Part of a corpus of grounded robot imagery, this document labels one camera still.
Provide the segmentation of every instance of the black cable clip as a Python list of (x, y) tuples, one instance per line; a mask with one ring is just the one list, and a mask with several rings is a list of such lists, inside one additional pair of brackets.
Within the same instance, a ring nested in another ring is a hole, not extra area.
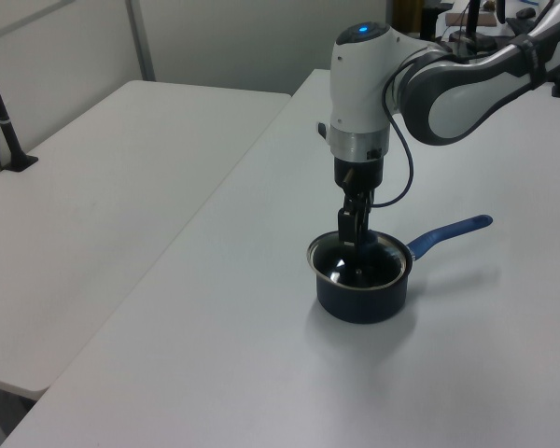
[(518, 48), (525, 57), (526, 66), (531, 77), (531, 90), (536, 89), (548, 80), (545, 62), (539, 51), (539, 42), (530, 35), (518, 35), (511, 44)]

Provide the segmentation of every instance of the saucepan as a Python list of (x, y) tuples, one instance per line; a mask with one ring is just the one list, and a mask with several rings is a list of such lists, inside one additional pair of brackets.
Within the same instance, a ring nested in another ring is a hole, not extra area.
[(404, 306), (413, 261), (437, 243), (489, 226), (479, 215), (424, 233), (407, 245), (385, 233), (367, 231), (358, 248), (338, 232), (317, 237), (307, 259), (315, 271), (317, 298), (331, 315), (357, 324), (381, 322)]

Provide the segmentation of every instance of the table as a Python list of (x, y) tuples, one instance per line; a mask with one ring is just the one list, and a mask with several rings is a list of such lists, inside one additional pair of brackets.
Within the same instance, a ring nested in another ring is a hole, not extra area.
[[(449, 28), (448, 32), (444, 36), (444, 40), (448, 40), (448, 36), (450, 33), (458, 30), (458, 26), (450, 26), (446, 27), (446, 13), (450, 12), (458, 12), (462, 13), (467, 6), (468, 0), (454, 0), (453, 2), (443, 2), (443, 3), (452, 3), (453, 7), (451, 10), (446, 11), (438, 16), (438, 20), (436, 21), (436, 37), (444, 35), (446, 32), (446, 28)], [(534, 8), (539, 14), (539, 7), (535, 7), (533, 5), (529, 5), (525, 2), (521, 2), (520, 0), (507, 0), (506, 1), (506, 17), (516, 17), (516, 13), (521, 9), (525, 9), (526, 7)], [(507, 23), (500, 23), (496, 20), (496, 26), (478, 26), (477, 32), (483, 35), (493, 35), (493, 36), (511, 36), (514, 37), (514, 32), (510, 28)]]
[(0, 388), (42, 395), (288, 98), (131, 82), (0, 174)]
[[(495, 222), (416, 262), (405, 309), (371, 326), (321, 309), (305, 258), (343, 199), (329, 113), (314, 71), (4, 448), (560, 447), (560, 101), (411, 141), (413, 188), (372, 228)], [(392, 142), (377, 201), (405, 182)]]

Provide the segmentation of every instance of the blue handle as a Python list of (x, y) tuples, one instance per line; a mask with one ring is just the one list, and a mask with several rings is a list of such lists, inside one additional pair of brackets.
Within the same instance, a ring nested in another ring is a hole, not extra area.
[(434, 231), (424, 233), (419, 238), (407, 244), (409, 250), (413, 254), (414, 259), (420, 259), (428, 250), (437, 243), (449, 240), (455, 236), (464, 235), (471, 231), (477, 231), (489, 226), (494, 220), (488, 215), (479, 215), (478, 217), (470, 217), (464, 221), (455, 222), (448, 226), (440, 227)]

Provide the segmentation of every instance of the robotic arm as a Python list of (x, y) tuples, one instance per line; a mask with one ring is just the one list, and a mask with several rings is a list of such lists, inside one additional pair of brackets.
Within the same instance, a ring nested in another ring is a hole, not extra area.
[(361, 23), (341, 33), (330, 71), (331, 124), (327, 132), (319, 129), (334, 155), (334, 180), (345, 193), (340, 239), (358, 245), (367, 229), (388, 151), (386, 111), (400, 112), (420, 142), (448, 145), (559, 73), (560, 0), (551, 0), (529, 35), (474, 64), (387, 25)]

